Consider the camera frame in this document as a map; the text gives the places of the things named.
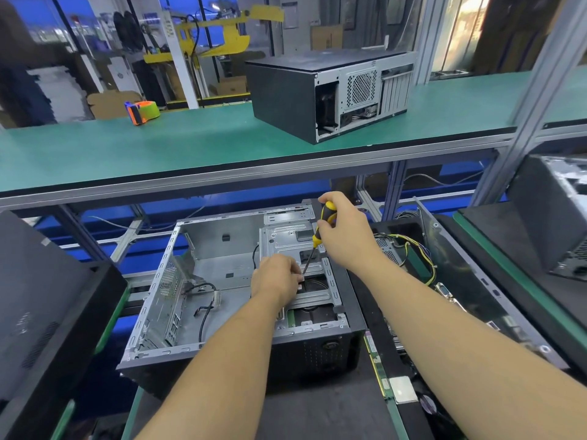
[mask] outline screwdriver handle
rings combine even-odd
[[[336,206],[334,202],[327,201],[322,207],[322,213],[320,213],[320,219],[327,221],[331,226],[335,226],[334,220],[336,219]],[[317,228],[316,233],[312,236],[312,242],[314,248],[322,244],[322,238],[320,237],[320,230]]]

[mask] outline green tabletop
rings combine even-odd
[[[587,119],[587,65],[577,66],[548,108],[546,122]]]
[[[251,104],[168,112],[143,126],[121,118],[0,131],[0,192],[499,130],[528,75],[433,81],[413,90],[407,113],[318,145],[257,120]]]

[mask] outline colorful tape dispenser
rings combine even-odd
[[[124,106],[134,125],[142,125],[161,115],[157,104],[148,100],[136,103],[124,102]]]

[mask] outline person's left arm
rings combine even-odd
[[[188,364],[137,440],[253,439],[265,398],[275,318],[302,280],[274,255],[253,273],[251,299]]]

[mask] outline person's right arm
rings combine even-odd
[[[341,192],[327,254],[370,289],[427,385],[470,440],[587,438],[587,388],[391,262]]]

